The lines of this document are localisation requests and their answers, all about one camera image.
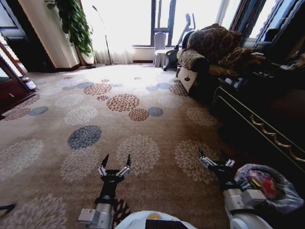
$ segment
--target potted plant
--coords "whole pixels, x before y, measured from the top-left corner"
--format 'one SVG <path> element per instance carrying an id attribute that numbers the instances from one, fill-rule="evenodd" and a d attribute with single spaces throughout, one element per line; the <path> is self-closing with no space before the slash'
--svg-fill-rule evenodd
<path id="1" fill-rule="evenodd" d="M 87 64 L 94 63 L 92 40 L 86 16 L 78 0 L 46 0 L 49 9 L 55 6 L 59 10 L 62 31 L 70 34 L 70 42 L 80 51 Z"/>

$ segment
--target patterned carpet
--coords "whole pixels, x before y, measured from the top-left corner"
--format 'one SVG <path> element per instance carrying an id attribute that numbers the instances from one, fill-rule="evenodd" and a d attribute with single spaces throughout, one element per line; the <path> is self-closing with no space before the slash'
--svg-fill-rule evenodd
<path id="1" fill-rule="evenodd" d="M 131 154 L 132 175 L 117 188 L 131 212 L 229 227 L 216 177 L 197 149 L 211 159 L 232 149 L 175 72 L 133 64 L 29 76 L 40 90 L 0 121 L 0 204 L 17 202 L 1 228 L 83 228 L 77 217 L 100 193 L 95 168 L 108 153 L 108 169 Z"/>

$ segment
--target wooden cabinet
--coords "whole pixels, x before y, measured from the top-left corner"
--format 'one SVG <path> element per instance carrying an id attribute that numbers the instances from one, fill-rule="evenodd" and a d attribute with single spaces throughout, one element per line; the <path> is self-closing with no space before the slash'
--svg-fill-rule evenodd
<path id="1" fill-rule="evenodd" d="M 2 114 L 33 96 L 14 73 L 8 63 L 0 56 L 0 119 Z"/>

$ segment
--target curtain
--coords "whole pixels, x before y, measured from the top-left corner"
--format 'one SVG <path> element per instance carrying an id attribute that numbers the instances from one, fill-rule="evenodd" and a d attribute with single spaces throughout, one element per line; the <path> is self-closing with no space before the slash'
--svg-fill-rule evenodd
<path id="1" fill-rule="evenodd" d="M 124 10 L 125 1 L 82 0 L 81 3 L 92 29 L 91 38 L 96 61 L 110 63 L 109 50 L 112 63 L 132 63 L 133 48 L 128 39 L 131 22 L 127 10 Z"/>

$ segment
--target white wall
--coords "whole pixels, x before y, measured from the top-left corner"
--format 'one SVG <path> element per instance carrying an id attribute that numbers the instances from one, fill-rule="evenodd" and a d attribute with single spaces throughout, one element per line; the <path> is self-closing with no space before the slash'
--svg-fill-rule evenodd
<path id="1" fill-rule="evenodd" d="M 133 48 L 133 60 L 134 61 L 152 61 L 154 54 L 154 47 L 134 47 Z"/>
<path id="2" fill-rule="evenodd" d="M 56 68 L 71 68 L 80 61 L 68 35 L 61 29 L 57 9 L 49 10 L 44 0 L 19 0 L 42 45 Z"/>

